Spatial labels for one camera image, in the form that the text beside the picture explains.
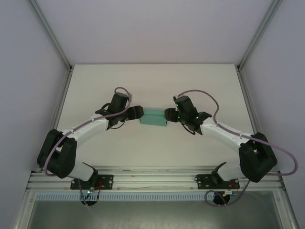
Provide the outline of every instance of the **white ceiling panel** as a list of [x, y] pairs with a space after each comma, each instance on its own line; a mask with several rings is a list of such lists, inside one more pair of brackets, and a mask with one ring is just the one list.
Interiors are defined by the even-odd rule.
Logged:
[[271, 0], [38, 0], [71, 64], [238, 63]]

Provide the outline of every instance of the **red wire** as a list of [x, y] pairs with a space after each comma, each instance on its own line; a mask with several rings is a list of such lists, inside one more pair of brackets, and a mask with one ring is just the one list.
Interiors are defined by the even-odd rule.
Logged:
[[99, 187], [94, 187], [94, 188], [101, 188], [102, 187], [102, 182], [99, 181], [99, 183], [100, 183], [100, 186]]
[[235, 186], [236, 189], [237, 189], [237, 192], [238, 192], [238, 186], [236, 184], [232, 184], [230, 181], [229, 181], [229, 186], [230, 186], [230, 190], [232, 189], [232, 186]]
[[98, 199], [100, 199], [100, 191], [102, 189], [102, 182], [100, 181], [100, 189], [99, 189], [99, 192], [97, 193], [97, 196], [98, 196]]

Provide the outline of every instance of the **white tabletop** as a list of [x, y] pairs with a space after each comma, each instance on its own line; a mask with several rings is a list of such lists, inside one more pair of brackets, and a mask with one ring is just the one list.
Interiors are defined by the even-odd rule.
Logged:
[[[111, 101], [117, 86], [133, 94], [132, 106], [161, 109], [174, 107], [173, 96], [183, 91], [207, 91], [219, 102], [219, 121], [253, 132], [233, 64], [76, 65], [58, 130], [90, 118]], [[188, 96], [198, 111], [214, 113], [216, 106], [206, 95]], [[206, 136], [193, 136], [178, 123], [163, 127], [142, 125], [139, 120], [97, 134], [77, 151], [77, 160], [92, 166], [215, 166], [237, 158], [238, 154], [228, 147]]]

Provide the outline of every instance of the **metal frame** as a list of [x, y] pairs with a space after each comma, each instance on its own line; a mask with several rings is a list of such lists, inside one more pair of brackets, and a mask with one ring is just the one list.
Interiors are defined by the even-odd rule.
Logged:
[[[238, 67], [236, 67], [236, 72], [238, 75], [239, 83], [241, 85], [241, 89], [244, 95], [244, 100], [246, 103], [246, 107], [249, 113], [250, 121], [252, 128], [255, 132], [261, 132], [262, 128], [259, 124], [256, 111], [254, 108], [253, 101], [251, 99], [251, 94], [249, 91], [248, 83], [246, 78], [244, 77], [243, 71], [240, 71]], [[282, 177], [279, 177], [281, 183], [283, 184], [283, 190], [281, 191], [273, 191], [273, 196], [276, 202], [277, 211], [279, 213], [279, 217], [284, 229], [297, 229], [299, 228], [294, 211], [292, 209], [291, 203], [289, 201], [288, 194], [286, 192], [286, 188], [283, 182]]]
[[[241, 62], [236, 66], [236, 72], [240, 86], [245, 99], [246, 107], [249, 113], [252, 128], [255, 132], [260, 131], [261, 127], [255, 112], [255, 108], [249, 93], [248, 84], [243, 75], [242, 69], [254, 52], [261, 37], [266, 31], [276, 11], [283, 0], [274, 0], [262, 20], [256, 34], [250, 42]], [[59, 53], [62, 62], [67, 68], [67, 74], [64, 79], [63, 87], [60, 93], [59, 101], [56, 105], [54, 117], [51, 122], [51, 129], [56, 128], [59, 123], [63, 104], [67, 95], [69, 84], [72, 77], [73, 68], [71, 67], [66, 55], [64, 54], [59, 42], [48, 25], [43, 13], [41, 12], [36, 0], [29, 0], [29, 3], [38, 17], [38, 20], [45, 29], [54, 48]], [[97, 168], [100, 173], [113, 174], [115, 180], [113, 187], [115, 189], [108, 192], [199, 192], [194, 177], [197, 174], [210, 173], [214, 167], [177, 167], [168, 168], [155, 167], [147, 169], [146, 167], [100, 167]], [[31, 214], [34, 209], [37, 192], [64, 192], [71, 193], [70, 178], [59, 179], [57, 177], [46, 177], [42, 173], [32, 173], [23, 201], [14, 225], [14, 229], [26, 229], [29, 225]], [[240, 186], [243, 188], [246, 184], [245, 179], [240, 180]], [[248, 191], [272, 191], [275, 205], [279, 213], [279, 219], [284, 229], [297, 229], [298, 224], [293, 214], [293, 210], [285, 191], [284, 183], [281, 177], [264, 177], [259, 183], [250, 183]]]
[[241, 62], [238, 65], [238, 70], [241, 71], [246, 63], [248, 62], [249, 58], [251, 57], [252, 53], [254, 52], [255, 48], [257, 47], [259, 41], [261, 40], [263, 34], [265, 33], [267, 27], [269, 26], [270, 22], [272, 21], [275, 13], [277, 12], [278, 8], [282, 4], [283, 0], [273, 0], [271, 6], [269, 7], [266, 15], [264, 16], [262, 23], [258, 27], [254, 37], [252, 38], [250, 45], [248, 46]]
[[46, 18], [44, 17], [41, 9], [39, 8], [39, 5], [37, 4], [36, 0], [29, 0], [29, 3], [30, 3], [30, 6], [32, 7], [35, 15], [37, 16], [38, 21], [41, 23], [42, 27], [45, 29], [50, 41], [53, 43], [55, 50], [60, 55], [63, 64], [66, 66], [67, 70], [70, 71], [71, 65], [70, 65], [65, 53], [63, 52], [61, 45], [59, 44], [53, 31], [51, 30]]

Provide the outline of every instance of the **cable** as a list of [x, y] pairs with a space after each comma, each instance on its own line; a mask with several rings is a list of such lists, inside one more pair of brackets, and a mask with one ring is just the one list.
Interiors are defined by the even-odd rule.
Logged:
[[196, 134], [195, 131], [190, 131], [188, 128], [186, 128], [184, 124], [182, 124], [182, 126], [183, 126], [183, 128], [184, 128], [187, 132], [189, 132], [190, 134], [192, 134], [192, 135], [195, 135], [195, 134]]
[[127, 188], [127, 189], [142, 189], [142, 188], [151, 188], [151, 187], [185, 187], [184, 186], [162, 186], [162, 185], [153, 185], [153, 186], [147, 186], [147, 187], [122, 187], [122, 186], [117, 186], [113, 185], [113, 187], [119, 187], [119, 188]]
[[[75, 128], [73, 129], [73, 131], [77, 131], [77, 130], [83, 128], [84, 126], [88, 125], [89, 123], [94, 122], [94, 121], [97, 121], [97, 120], [100, 120], [100, 119], [104, 119], [104, 118], [114, 117], [114, 116], [121, 115], [121, 114], [123, 114], [124, 112], [126, 112], [126, 111], [128, 110], [128, 108], [130, 107], [130, 103], [131, 103], [131, 100], [132, 100], [132, 95], [131, 95], [131, 94], [129, 93], [129, 91], [128, 91], [127, 89], [125, 89], [124, 87], [117, 87], [117, 88], [114, 90], [114, 93], [116, 93], [116, 91], [117, 91], [118, 89], [123, 89], [123, 90], [127, 93], [127, 95], [128, 95], [128, 104], [127, 104], [127, 107], [126, 107], [124, 110], [122, 110], [122, 111], [120, 111], [120, 112], [118, 112], [118, 113], [115, 113], [115, 114], [109, 114], [109, 115], [105, 115], [105, 116], [101, 116], [101, 117], [97, 117], [97, 118], [88, 120], [88, 121], [86, 121], [86, 122], [80, 124], [79, 126], [75, 127]], [[62, 141], [63, 141], [67, 136], [69, 136], [70, 134], [72, 134], [72, 131], [69, 131], [69, 132], [66, 133], [64, 136], [62, 136], [62, 137], [59, 139], [59, 141], [55, 144], [55, 146], [53, 147], [53, 149], [51, 150], [50, 154], [49, 154], [48, 157], [47, 157], [46, 162], [44, 163], [43, 171], [44, 171], [44, 174], [45, 174], [45, 175], [47, 175], [47, 176], [55, 176], [54, 174], [48, 173], [47, 167], [48, 167], [49, 161], [50, 161], [52, 155], [54, 154], [56, 148], [57, 148], [57, 147], [62, 143]]]
[[235, 186], [235, 188], [237, 189], [237, 192], [238, 192], [238, 186], [236, 184], [232, 184], [230, 181], [229, 181], [229, 186], [230, 186], [230, 190], [232, 189], [232, 186]]
[[81, 198], [82, 198], [82, 201], [84, 202], [85, 206], [88, 206], [88, 204], [87, 204], [87, 202], [86, 202], [86, 200], [85, 200], [85, 196], [84, 196], [84, 194], [83, 194], [83, 192], [82, 192], [82, 188], [81, 188], [81, 180], [79, 180], [79, 179], [77, 179], [77, 180], [78, 180], [78, 186], [79, 186], [79, 188], [80, 188], [80, 192], [81, 192]]
[[215, 111], [215, 113], [214, 113], [214, 115], [213, 115], [213, 120], [214, 120], [214, 122], [217, 124], [217, 126], [219, 126], [219, 127], [220, 127], [221, 129], [223, 129], [224, 131], [226, 131], [226, 132], [228, 132], [228, 133], [230, 133], [230, 134], [236, 135], [236, 136], [240, 136], [240, 137], [243, 137], [243, 138], [247, 138], [247, 139], [249, 139], [249, 140], [251, 140], [251, 141], [259, 142], [259, 143], [262, 143], [262, 144], [264, 144], [264, 145], [267, 145], [267, 146], [276, 148], [276, 149], [278, 149], [278, 150], [284, 152], [285, 154], [289, 155], [289, 156], [293, 159], [293, 161], [294, 161], [294, 163], [295, 163], [295, 167], [294, 167], [294, 169], [293, 169], [291, 172], [289, 172], [289, 173], [267, 173], [267, 175], [269, 175], [269, 176], [289, 176], [289, 175], [292, 175], [292, 174], [296, 173], [296, 171], [297, 171], [297, 169], [298, 169], [298, 162], [297, 162], [296, 157], [295, 157], [292, 153], [290, 153], [288, 150], [283, 149], [283, 148], [281, 148], [281, 147], [279, 147], [279, 146], [277, 146], [277, 145], [275, 145], [275, 144], [272, 144], [272, 143], [269, 143], [269, 142], [265, 142], [265, 141], [262, 141], [262, 140], [260, 140], [260, 139], [257, 139], [257, 138], [251, 137], [251, 136], [241, 135], [240, 133], [237, 133], [237, 132], [234, 132], [234, 131], [232, 131], [232, 130], [229, 130], [229, 129], [225, 128], [224, 126], [222, 126], [222, 125], [216, 120], [216, 115], [217, 115], [217, 113], [218, 113], [220, 107], [219, 107], [219, 104], [218, 104], [217, 100], [214, 99], [213, 96], [211, 96], [209, 93], [207, 93], [207, 92], [205, 92], [205, 91], [197, 90], [197, 89], [192, 89], [192, 90], [188, 90], [188, 91], [185, 91], [185, 92], [179, 94], [178, 97], [180, 97], [181, 95], [183, 95], [183, 94], [185, 94], [185, 93], [188, 93], [188, 92], [201, 92], [201, 93], [206, 94], [207, 96], [209, 96], [209, 97], [214, 101], [214, 103], [215, 103], [216, 106], [217, 106], [217, 109], [216, 109], [216, 111]]
[[206, 202], [208, 205], [210, 205], [210, 206], [212, 206], [212, 207], [226, 207], [226, 206], [233, 205], [233, 204], [235, 204], [237, 201], [239, 201], [239, 200], [241, 199], [241, 197], [243, 196], [244, 192], [246, 191], [246, 189], [247, 189], [249, 183], [250, 183], [250, 180], [248, 180], [248, 182], [247, 182], [246, 186], [243, 188], [242, 192], [239, 194], [239, 196], [236, 198], [236, 200], [234, 200], [232, 203], [228, 203], [228, 204], [224, 204], [224, 205], [215, 205], [215, 204], [209, 203], [208, 200], [207, 200], [207, 197], [208, 197], [208, 194], [209, 194], [210, 192], [213, 192], [213, 193], [215, 193], [216, 195], [220, 196], [220, 198], [221, 198], [221, 199], [223, 200], [223, 202], [225, 203], [225, 200], [224, 200], [223, 196], [222, 196], [219, 192], [216, 192], [216, 191], [213, 191], [213, 190], [209, 190], [209, 191], [207, 191], [207, 192], [205, 193], [205, 195], [204, 195], [204, 200], [205, 200], [205, 202]]
[[116, 130], [116, 129], [119, 129], [119, 128], [121, 128], [123, 125], [125, 124], [125, 120], [123, 121], [123, 124], [122, 125], [120, 125], [119, 127], [115, 127], [115, 128], [110, 128], [111, 130]]
[[94, 187], [94, 188], [101, 188], [102, 187], [102, 182], [99, 181], [99, 183], [100, 183], [100, 186], [99, 187]]
[[96, 197], [97, 200], [100, 199], [100, 191], [101, 191], [101, 189], [102, 189], [102, 182], [100, 181], [99, 192], [97, 193], [97, 197]]

